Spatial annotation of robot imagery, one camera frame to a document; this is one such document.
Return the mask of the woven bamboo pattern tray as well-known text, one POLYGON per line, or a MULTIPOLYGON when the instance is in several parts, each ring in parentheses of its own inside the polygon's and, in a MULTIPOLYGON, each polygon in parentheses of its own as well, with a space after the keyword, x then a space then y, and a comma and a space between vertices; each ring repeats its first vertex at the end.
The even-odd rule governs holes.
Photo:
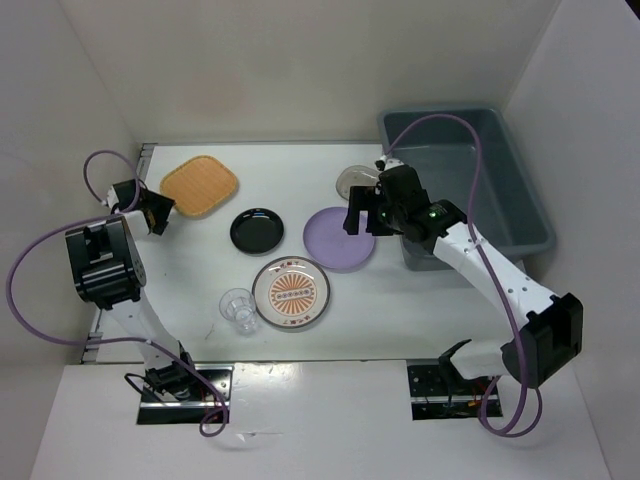
POLYGON ((199 155, 168 173, 160 182, 160 193, 175 202, 183 216, 205 216, 228 200, 238 188, 238 179, 218 159, 199 155))

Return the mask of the purple round plate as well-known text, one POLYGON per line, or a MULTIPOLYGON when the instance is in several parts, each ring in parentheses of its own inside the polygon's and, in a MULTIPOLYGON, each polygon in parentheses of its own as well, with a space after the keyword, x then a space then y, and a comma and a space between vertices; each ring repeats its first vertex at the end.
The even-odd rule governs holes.
POLYGON ((358 234, 349 235, 343 228, 347 212, 346 207, 327 207, 312 215, 304 226, 305 249, 325 268, 355 270, 374 252, 376 239, 365 231, 366 217, 360 216, 358 234))

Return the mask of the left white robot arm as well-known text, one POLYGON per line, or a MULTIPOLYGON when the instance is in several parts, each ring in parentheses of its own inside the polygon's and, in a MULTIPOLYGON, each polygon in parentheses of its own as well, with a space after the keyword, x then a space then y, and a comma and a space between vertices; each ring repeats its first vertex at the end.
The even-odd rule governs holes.
POLYGON ((136 180, 113 185, 107 194, 111 216, 65 232, 76 292, 113 318, 136 339, 144 381, 158 394, 189 400, 200 385, 182 344, 161 323, 144 291, 145 268, 135 241, 162 235, 175 201, 136 180))

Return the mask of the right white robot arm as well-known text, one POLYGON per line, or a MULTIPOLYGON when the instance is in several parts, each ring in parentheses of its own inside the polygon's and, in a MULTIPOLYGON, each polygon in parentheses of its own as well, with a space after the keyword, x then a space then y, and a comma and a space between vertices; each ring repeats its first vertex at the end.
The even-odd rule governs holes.
POLYGON ((439 358, 439 382, 460 393, 479 377, 511 376, 536 389, 582 349, 583 305, 536 283, 483 237, 448 200, 433 201, 414 168, 379 160, 373 185, 349 189, 343 228, 400 235, 464 277, 508 321, 509 341, 466 339, 439 358))

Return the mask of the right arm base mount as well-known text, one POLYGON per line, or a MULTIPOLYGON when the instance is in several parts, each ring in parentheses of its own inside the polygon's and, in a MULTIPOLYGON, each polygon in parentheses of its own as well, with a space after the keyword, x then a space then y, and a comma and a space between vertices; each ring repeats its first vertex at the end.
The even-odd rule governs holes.
POLYGON ((437 358, 406 362, 413 421, 479 416, 492 378, 465 380, 451 363, 451 357, 467 343, 469 340, 458 342, 437 358))

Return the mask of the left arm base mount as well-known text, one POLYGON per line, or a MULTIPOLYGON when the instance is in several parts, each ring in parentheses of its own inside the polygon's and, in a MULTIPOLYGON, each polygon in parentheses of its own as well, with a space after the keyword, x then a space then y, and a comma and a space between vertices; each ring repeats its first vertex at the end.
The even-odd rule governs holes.
MULTIPOLYGON (((230 407, 234 367, 231 364, 197 364, 196 369, 224 397, 230 407)), ((200 382, 184 398, 154 389, 146 378, 137 373, 125 373, 124 379, 139 397, 136 423, 138 425, 198 424, 211 414, 210 422, 222 421, 221 403, 200 382)))

